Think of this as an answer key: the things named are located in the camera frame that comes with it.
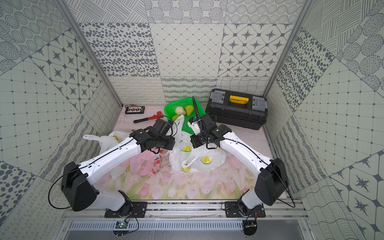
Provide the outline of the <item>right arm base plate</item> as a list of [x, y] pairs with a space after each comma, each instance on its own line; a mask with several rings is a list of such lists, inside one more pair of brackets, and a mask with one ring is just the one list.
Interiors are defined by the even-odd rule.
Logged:
[[235, 201], [227, 201], [221, 205], [223, 211], [225, 211], [227, 218], [245, 218], [245, 217], [258, 217], [265, 218], [265, 208], [263, 204], [248, 209], [246, 206], [239, 204]]

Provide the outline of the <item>lemon print plastic bag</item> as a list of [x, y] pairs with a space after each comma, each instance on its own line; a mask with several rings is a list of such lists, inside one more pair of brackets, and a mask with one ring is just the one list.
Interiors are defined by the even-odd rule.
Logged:
[[[119, 143], [128, 138], [130, 133], [122, 131], [114, 131], [108, 136], [96, 136], [96, 135], [84, 135], [83, 139], [87, 141], [97, 141], [100, 146], [99, 154], [104, 153], [105, 151], [117, 146]], [[124, 174], [127, 169], [130, 169], [130, 160], [126, 159], [124, 162], [120, 163], [112, 170], [109, 171], [111, 178], [116, 180], [120, 175]]]

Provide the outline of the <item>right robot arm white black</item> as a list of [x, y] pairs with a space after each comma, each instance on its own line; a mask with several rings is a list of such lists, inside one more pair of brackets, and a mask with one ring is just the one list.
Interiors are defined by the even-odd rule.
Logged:
[[240, 160], [257, 177], [255, 187], [238, 199], [243, 211], [264, 204], [271, 206], [288, 190], [289, 182], [285, 164], [279, 158], [270, 159], [242, 141], [226, 125], [217, 125], [208, 114], [188, 121], [193, 130], [191, 142], [194, 148], [221, 148]]

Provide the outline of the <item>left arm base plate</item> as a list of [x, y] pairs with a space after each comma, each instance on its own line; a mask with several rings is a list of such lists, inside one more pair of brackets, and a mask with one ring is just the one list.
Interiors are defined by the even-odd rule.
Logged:
[[148, 202], [129, 202], [125, 203], [119, 210], [112, 211], [106, 209], [105, 218], [135, 217], [144, 218], [147, 211]]

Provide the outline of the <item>green pear top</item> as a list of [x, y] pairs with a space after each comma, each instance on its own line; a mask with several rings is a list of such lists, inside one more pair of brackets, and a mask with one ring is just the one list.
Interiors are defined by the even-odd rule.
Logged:
[[185, 111], [187, 116], [191, 116], [191, 114], [194, 112], [195, 108], [193, 105], [187, 105], [185, 106]]

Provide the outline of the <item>pink plastic bag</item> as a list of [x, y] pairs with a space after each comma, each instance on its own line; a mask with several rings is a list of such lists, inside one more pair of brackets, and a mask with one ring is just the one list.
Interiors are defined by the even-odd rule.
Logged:
[[129, 172], [135, 176], [153, 177], [159, 171], [161, 165], [161, 155], [145, 151], [130, 158]]

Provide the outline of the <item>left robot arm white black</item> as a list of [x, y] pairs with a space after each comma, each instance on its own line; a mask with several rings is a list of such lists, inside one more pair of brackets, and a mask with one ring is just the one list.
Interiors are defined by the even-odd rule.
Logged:
[[153, 126], [130, 133], [117, 146], [80, 164], [68, 163], [64, 168], [61, 190], [74, 212], [105, 209], [110, 214], [128, 216], [132, 202], [122, 191], [117, 194], [98, 190], [94, 184], [124, 161], [145, 151], [158, 154], [175, 145], [173, 123], [157, 119]]

